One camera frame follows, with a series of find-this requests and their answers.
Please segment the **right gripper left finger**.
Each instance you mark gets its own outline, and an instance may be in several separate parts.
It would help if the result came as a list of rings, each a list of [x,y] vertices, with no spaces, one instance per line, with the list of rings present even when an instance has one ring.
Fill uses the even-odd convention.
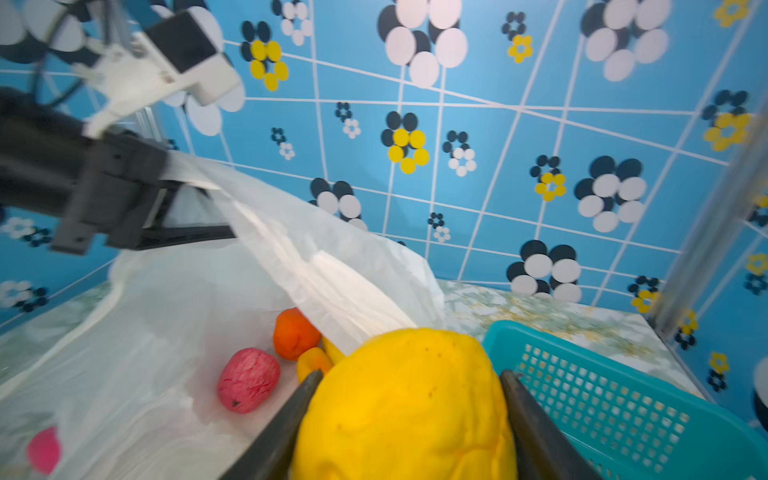
[[[301,422],[323,373],[309,374],[221,480],[287,479]]]

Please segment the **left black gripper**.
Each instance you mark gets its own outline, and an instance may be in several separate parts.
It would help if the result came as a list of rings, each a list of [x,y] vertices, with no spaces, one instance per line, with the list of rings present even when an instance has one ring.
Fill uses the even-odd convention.
[[[121,129],[103,140],[59,133],[50,143],[64,193],[51,250],[83,255],[98,234],[112,248],[136,251],[236,237],[228,225],[162,226],[160,207],[178,190],[161,179],[173,151],[168,143]]]

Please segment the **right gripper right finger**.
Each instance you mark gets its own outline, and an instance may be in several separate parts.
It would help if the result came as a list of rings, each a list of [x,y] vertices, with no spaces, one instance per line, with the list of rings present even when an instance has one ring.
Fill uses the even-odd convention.
[[[513,371],[505,370],[499,378],[515,437],[519,479],[601,479]]]

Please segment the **pink red fruit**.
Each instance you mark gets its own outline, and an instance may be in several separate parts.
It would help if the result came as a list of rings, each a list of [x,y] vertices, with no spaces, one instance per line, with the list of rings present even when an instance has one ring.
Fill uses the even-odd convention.
[[[275,390],[280,375],[280,364],[272,355],[256,348],[242,349],[232,356],[219,376],[219,401],[231,412],[250,413]]]

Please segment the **yellow orange round fruit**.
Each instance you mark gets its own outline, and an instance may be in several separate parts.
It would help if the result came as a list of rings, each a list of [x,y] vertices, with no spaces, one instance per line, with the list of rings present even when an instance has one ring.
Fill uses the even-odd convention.
[[[332,359],[323,349],[319,347],[308,349],[300,355],[296,362],[298,383],[303,383],[315,371],[320,371],[326,375],[333,367]]]

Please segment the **white translucent plastic bag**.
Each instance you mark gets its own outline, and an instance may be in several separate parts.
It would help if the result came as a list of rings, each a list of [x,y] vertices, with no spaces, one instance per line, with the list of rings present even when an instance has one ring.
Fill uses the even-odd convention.
[[[76,328],[1,385],[1,475],[32,479],[31,439],[55,428],[57,479],[214,479],[296,388],[293,373],[255,412],[218,400],[247,347],[268,349],[298,308],[344,353],[402,328],[444,326],[426,260],[221,163],[173,152],[174,223],[221,223],[225,240],[125,251],[110,292]]]

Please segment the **yellow lemon fruit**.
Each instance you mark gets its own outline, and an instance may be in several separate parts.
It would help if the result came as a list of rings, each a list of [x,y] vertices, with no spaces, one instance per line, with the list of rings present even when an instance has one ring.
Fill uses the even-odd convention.
[[[473,337],[380,335],[334,366],[304,416],[294,479],[515,479],[501,382]]]

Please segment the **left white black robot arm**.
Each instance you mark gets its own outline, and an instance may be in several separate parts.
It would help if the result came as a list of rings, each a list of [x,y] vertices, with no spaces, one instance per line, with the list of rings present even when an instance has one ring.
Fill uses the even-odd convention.
[[[142,251],[230,239],[227,224],[173,226],[182,182],[163,175],[173,152],[122,128],[101,139],[82,121],[1,90],[1,204],[58,219],[51,248],[84,255],[96,235]]]

